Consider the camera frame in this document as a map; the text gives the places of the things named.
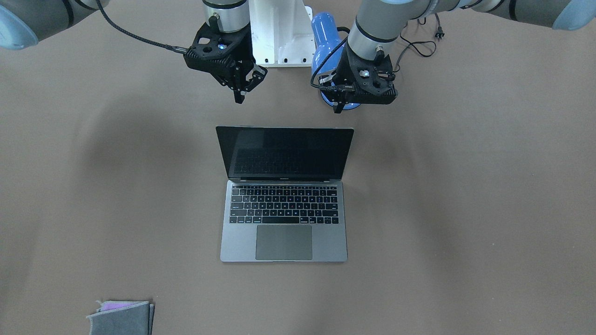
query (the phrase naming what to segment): blue cylindrical object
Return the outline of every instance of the blue cylindrical object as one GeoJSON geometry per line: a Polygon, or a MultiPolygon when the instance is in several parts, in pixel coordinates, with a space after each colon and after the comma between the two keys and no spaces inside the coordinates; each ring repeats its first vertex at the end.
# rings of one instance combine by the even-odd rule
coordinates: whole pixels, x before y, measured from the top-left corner
{"type": "MultiPolygon", "coordinates": [[[[321,65],[325,57],[339,44],[342,40],[339,38],[337,26],[333,15],[328,12],[321,12],[312,18],[312,31],[315,34],[316,51],[312,59],[311,74],[315,72],[316,68],[321,65]]],[[[323,65],[319,73],[334,70],[342,57],[343,46],[341,46],[323,65]]],[[[329,105],[333,106],[323,93],[321,93],[323,100],[329,105]]],[[[346,104],[344,110],[354,109],[360,104],[346,104]]]]}

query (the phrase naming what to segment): laptop trackpad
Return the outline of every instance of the laptop trackpad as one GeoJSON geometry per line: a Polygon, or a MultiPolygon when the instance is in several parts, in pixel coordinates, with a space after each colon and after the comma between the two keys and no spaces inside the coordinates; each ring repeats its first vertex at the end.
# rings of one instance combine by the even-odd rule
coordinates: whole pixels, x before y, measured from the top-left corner
{"type": "Polygon", "coordinates": [[[258,260],[311,260],[312,227],[309,225],[257,226],[258,260]]]}

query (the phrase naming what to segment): white mounting bracket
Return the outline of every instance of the white mounting bracket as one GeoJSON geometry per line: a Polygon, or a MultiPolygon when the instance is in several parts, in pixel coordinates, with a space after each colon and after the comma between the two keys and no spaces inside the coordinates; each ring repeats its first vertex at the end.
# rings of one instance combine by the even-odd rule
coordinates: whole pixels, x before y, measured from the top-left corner
{"type": "Polygon", "coordinates": [[[264,67],[311,66],[312,8],[303,0],[249,0],[253,55],[264,67]]]}

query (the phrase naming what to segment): laptop keyboard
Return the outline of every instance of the laptop keyboard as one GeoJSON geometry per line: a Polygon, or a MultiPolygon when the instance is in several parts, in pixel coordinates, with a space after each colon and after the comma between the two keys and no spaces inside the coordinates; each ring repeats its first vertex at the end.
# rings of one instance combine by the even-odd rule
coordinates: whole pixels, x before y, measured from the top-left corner
{"type": "Polygon", "coordinates": [[[232,224],[339,224],[336,186],[233,185],[232,224]]]}

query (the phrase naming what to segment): silver laptop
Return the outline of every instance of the silver laptop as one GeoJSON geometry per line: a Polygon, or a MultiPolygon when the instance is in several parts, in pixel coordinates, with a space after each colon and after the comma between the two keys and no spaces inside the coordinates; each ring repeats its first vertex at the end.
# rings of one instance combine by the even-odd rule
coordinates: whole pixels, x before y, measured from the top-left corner
{"type": "Polygon", "coordinates": [[[353,129],[216,128],[228,184],[223,262],[344,262],[353,129]]]}

